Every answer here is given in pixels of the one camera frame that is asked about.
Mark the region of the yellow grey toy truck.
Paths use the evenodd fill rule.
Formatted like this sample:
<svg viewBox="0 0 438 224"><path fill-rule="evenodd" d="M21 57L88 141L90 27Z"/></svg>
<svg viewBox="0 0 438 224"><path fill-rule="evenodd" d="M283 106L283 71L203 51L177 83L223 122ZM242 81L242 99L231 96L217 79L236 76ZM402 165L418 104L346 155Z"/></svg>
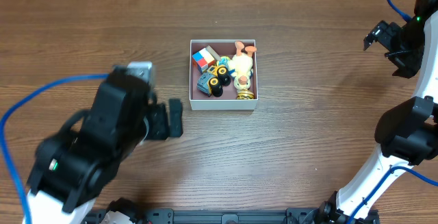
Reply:
<svg viewBox="0 0 438 224"><path fill-rule="evenodd" d="M221 97L223 87L231 83L228 68L224 65L210 66L198 79L196 87L207 96Z"/></svg>

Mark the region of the multicolour puzzle cube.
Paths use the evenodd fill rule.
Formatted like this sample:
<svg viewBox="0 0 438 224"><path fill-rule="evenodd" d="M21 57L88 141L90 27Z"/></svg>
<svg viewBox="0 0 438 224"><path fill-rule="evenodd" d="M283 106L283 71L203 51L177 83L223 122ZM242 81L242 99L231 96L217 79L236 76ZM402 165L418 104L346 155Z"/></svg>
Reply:
<svg viewBox="0 0 438 224"><path fill-rule="evenodd" d="M200 73L204 73L210 66L216 63L216 59L205 47L192 55L192 62Z"/></svg>

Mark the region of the wooden cat rattle drum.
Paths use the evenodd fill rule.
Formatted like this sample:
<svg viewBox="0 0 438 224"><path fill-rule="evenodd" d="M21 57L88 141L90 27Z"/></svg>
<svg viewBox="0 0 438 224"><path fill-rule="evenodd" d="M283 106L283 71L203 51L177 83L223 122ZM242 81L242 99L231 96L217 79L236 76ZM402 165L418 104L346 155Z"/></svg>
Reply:
<svg viewBox="0 0 438 224"><path fill-rule="evenodd" d="M229 56L220 56L216 53L216 51L211 46L205 47L207 52L211 54L211 56L214 58L214 65L215 66L225 66L228 67L228 63L231 60Z"/></svg>

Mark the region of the plush duck toy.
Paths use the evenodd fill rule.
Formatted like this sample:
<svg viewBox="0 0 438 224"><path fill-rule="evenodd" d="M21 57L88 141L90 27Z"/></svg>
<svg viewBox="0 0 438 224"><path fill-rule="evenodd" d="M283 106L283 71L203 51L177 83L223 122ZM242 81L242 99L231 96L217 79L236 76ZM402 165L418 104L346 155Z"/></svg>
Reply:
<svg viewBox="0 0 438 224"><path fill-rule="evenodd" d="M235 55L227 63L229 75L233 78L237 91L249 90L253 76L253 54L257 48L245 46L241 41L235 41L235 48Z"/></svg>

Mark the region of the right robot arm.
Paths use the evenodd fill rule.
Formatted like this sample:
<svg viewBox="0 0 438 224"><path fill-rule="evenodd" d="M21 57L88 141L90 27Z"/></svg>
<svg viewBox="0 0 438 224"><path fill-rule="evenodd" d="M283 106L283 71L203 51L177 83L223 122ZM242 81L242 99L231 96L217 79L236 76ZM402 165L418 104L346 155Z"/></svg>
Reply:
<svg viewBox="0 0 438 224"><path fill-rule="evenodd" d="M353 179L328 201L308 213L303 223L378 223L370 209L405 172L436 185L413 170L437 157L437 0L416 0L414 15L393 7L403 26L380 21L364 38L363 48L378 42L395 66L394 75L417 76L412 97L386 111L379 119L372 155Z"/></svg>

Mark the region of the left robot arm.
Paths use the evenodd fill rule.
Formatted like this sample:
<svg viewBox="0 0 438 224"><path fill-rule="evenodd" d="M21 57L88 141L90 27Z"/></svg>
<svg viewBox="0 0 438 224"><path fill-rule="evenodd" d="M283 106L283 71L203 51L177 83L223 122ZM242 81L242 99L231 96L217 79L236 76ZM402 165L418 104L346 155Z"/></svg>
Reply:
<svg viewBox="0 0 438 224"><path fill-rule="evenodd" d="M82 223L137 146L182 136L182 103L158 103L154 79L150 62L115 66L92 107L38 145L27 180L31 223Z"/></svg>

